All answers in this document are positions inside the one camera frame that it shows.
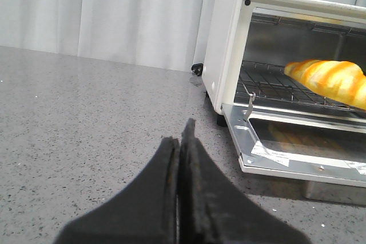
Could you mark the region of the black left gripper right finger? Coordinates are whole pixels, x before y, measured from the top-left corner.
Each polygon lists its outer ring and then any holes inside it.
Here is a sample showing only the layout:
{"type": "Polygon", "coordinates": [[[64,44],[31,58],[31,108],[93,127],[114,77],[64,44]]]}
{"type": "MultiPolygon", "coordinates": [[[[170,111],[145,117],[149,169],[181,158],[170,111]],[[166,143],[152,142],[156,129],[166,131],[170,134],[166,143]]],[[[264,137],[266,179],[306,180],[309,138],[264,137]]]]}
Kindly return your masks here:
{"type": "Polygon", "coordinates": [[[195,120],[190,118],[180,147],[180,243],[310,242],[300,230],[272,216],[237,189],[194,131],[195,120]]]}

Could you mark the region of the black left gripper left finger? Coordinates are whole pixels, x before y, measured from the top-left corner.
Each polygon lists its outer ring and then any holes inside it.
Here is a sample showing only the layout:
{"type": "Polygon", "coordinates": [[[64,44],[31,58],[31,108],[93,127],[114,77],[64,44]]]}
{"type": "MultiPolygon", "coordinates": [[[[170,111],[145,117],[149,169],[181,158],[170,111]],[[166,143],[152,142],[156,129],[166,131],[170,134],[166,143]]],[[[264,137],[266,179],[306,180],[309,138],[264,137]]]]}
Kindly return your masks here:
{"type": "Polygon", "coordinates": [[[143,171],[98,208],[69,222],[55,243],[175,243],[179,142],[163,138],[143,171]]]}

